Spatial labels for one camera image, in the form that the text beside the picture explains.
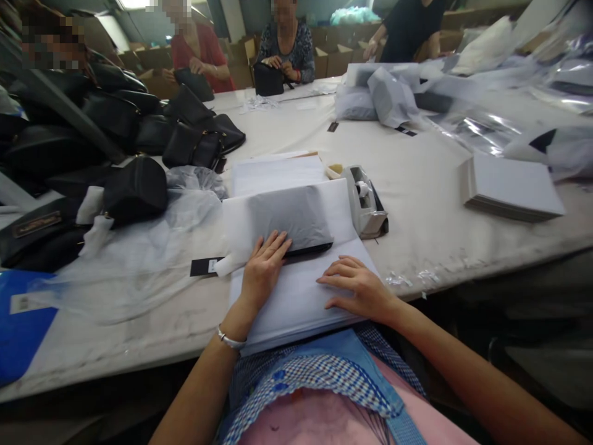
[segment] pink shirt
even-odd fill
[[[424,400],[404,379],[375,356],[383,377],[402,398],[427,444],[477,445],[474,439]],[[376,420],[349,398],[332,391],[300,389],[266,407],[244,432],[240,445],[381,444]]]

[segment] blue folder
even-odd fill
[[[27,293],[27,286],[37,278],[48,279],[54,275],[8,270],[0,272],[0,386],[21,378],[37,353],[56,315],[55,308],[31,310],[36,305],[13,295]]]

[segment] black shirt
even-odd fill
[[[422,0],[398,0],[383,21],[387,44],[381,63],[411,62],[416,51],[435,32],[445,13],[445,0],[432,0],[425,7]]]

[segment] checkered apron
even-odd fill
[[[425,444],[403,401],[381,375],[369,351],[426,396],[418,379],[375,327],[367,324],[356,330],[241,359],[229,392],[231,413],[221,426],[221,443],[237,444],[267,405],[308,388],[333,391],[376,413],[398,444]]]

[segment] bracelet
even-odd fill
[[[234,340],[231,340],[230,338],[228,338],[226,334],[222,333],[220,325],[218,325],[218,338],[221,339],[221,342],[226,343],[228,346],[231,347],[231,349],[235,349],[235,350],[241,350],[247,344],[247,341],[238,342],[238,341],[234,341]]]

